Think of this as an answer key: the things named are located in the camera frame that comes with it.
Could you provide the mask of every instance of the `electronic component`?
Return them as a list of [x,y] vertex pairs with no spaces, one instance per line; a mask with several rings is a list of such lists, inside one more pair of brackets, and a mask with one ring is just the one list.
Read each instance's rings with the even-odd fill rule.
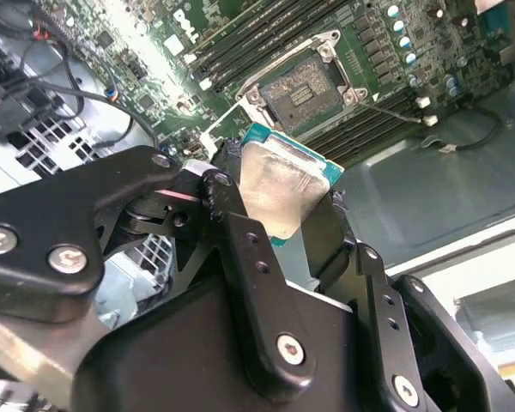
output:
[[[72,32],[72,39],[90,39],[107,64],[119,67],[114,74],[124,103],[155,124],[158,134],[175,136],[179,127],[185,127],[198,136],[196,130],[213,125],[215,132],[206,137],[214,142],[221,136],[243,136],[251,122],[298,139],[318,136],[334,127],[340,117],[350,118],[363,95],[375,96],[367,100],[375,106],[410,82],[411,76],[431,84],[428,96],[441,107],[436,113],[439,118],[458,109],[456,99],[450,98],[454,91],[443,83],[445,73],[458,70],[458,96],[469,91],[474,100],[504,87],[512,80],[509,67],[489,63],[492,56],[500,55],[500,42],[489,40],[492,34],[483,30],[469,29],[478,27],[477,19],[482,17],[471,13],[468,1],[376,5],[356,0],[348,7],[343,0],[217,0],[214,6],[202,5],[204,18],[173,6],[175,2],[166,6],[152,0],[137,7],[130,0],[130,10],[123,10],[122,19],[113,8],[116,0],[76,0],[76,9],[68,0],[41,3],[49,13],[61,9],[62,21],[76,18],[73,30],[63,24],[64,32]],[[201,8],[199,2],[185,3],[193,11]],[[88,13],[96,4],[106,18],[95,19]],[[446,24],[434,24],[439,10],[444,12],[441,20]],[[454,29],[453,24],[467,29]],[[323,36],[324,27],[336,27],[329,32],[334,37]],[[328,47],[323,50],[324,42]],[[336,104],[331,100],[332,106],[307,119],[300,117],[300,112],[286,112],[287,106],[276,100],[265,99],[263,88],[289,77],[298,64],[316,56],[337,92]],[[85,57],[106,82],[102,64]],[[463,65],[462,57],[470,62]],[[308,92],[294,89],[293,104],[301,104],[296,109],[312,107],[317,101]],[[142,109],[139,102],[145,94],[154,102],[150,109]],[[233,105],[243,110],[233,109]],[[184,160],[184,146],[173,137],[172,146],[176,144],[178,157]]]
[[390,17],[391,19],[394,19],[395,17],[398,16],[398,6],[396,6],[395,4],[392,4],[391,6],[389,6],[387,8],[387,10],[385,11],[385,14],[387,15],[387,17]]
[[437,115],[432,114],[431,116],[425,116],[423,118],[423,124],[427,127],[435,126],[439,122],[439,118]]
[[247,79],[238,96],[250,119],[298,136],[366,98],[367,89],[353,87],[337,56],[338,33],[313,36]]
[[[415,91],[404,88],[390,97],[379,100],[376,107],[400,113],[405,117],[421,117],[415,104]],[[309,137],[305,145],[326,159],[331,159],[342,167],[351,167],[373,152],[374,144],[383,144],[393,136],[408,133],[419,128],[417,124],[406,122],[374,107],[357,107],[350,118],[345,118],[335,127]]]
[[367,54],[373,54],[379,50],[379,43],[377,40],[373,40],[370,43],[364,46],[364,50],[367,51]]
[[108,46],[114,43],[114,39],[106,30],[103,30],[96,38],[95,41],[98,45],[106,49]]
[[431,106],[431,99],[428,96],[417,97],[415,103],[420,107],[420,109],[425,109],[426,107]]
[[378,75],[382,76],[389,72],[389,64],[383,62],[382,64],[377,65],[374,70],[376,73],[378,73]]
[[393,80],[394,80],[394,77],[393,77],[392,73],[387,73],[387,74],[385,74],[385,75],[381,76],[381,77],[378,79],[378,81],[379,81],[379,83],[380,83],[380,84],[387,84],[387,83],[391,83],[391,82],[393,82]]
[[308,58],[260,92],[287,133],[342,104],[319,57]]
[[136,60],[128,62],[128,69],[137,80],[141,80],[147,75],[147,71]]
[[342,173],[337,164],[260,124],[242,141],[240,194],[248,215],[263,223],[275,245],[294,235]]
[[402,21],[402,20],[395,21],[393,23],[393,25],[391,26],[391,29],[394,32],[402,32],[404,30],[404,21]]
[[144,94],[138,101],[139,106],[141,106],[144,110],[150,109],[155,105],[155,101],[149,94]]
[[367,28],[363,32],[359,33],[359,39],[363,43],[366,43],[374,38],[374,31],[371,28]]
[[445,16],[445,11],[441,7],[436,7],[427,11],[427,15],[434,21],[439,21]]
[[456,27],[467,28],[471,25],[473,16],[471,15],[459,15],[452,19],[452,24]]
[[364,15],[354,21],[354,28],[357,32],[362,32],[364,29],[369,27],[370,23],[368,23],[368,19]]
[[404,62],[406,64],[413,64],[416,60],[416,55],[415,53],[406,53],[404,55]]
[[372,64],[375,66],[375,65],[378,65],[380,63],[382,63],[383,61],[385,60],[385,55],[383,52],[381,51],[378,51],[377,53],[374,53],[371,57],[370,57],[370,61],[372,62]]
[[408,49],[411,45],[412,43],[410,42],[409,36],[403,36],[398,40],[398,46],[403,49]]

